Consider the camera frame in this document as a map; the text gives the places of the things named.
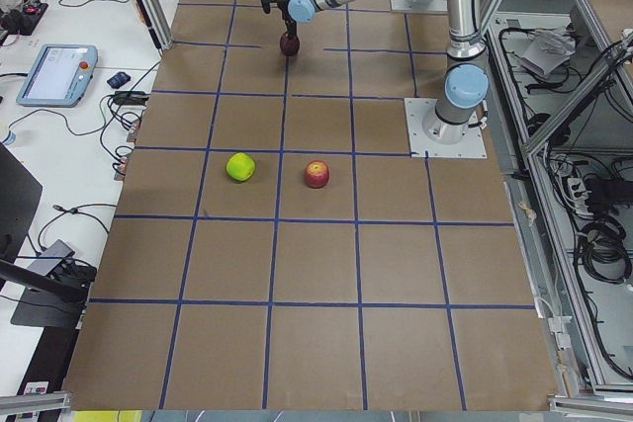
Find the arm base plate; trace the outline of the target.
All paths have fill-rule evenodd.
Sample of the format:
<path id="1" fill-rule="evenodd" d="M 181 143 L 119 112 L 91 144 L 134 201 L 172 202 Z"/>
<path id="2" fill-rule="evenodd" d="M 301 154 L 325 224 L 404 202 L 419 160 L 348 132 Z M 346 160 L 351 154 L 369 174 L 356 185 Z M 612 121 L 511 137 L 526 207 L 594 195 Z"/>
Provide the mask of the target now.
<path id="1" fill-rule="evenodd" d="M 446 15 L 447 0 L 390 0 L 394 12 L 420 15 Z"/>
<path id="2" fill-rule="evenodd" d="M 405 98 L 409 152 L 416 158 L 487 159 L 486 123 L 473 112 L 462 125 L 448 125 L 437 116 L 434 98 Z"/>

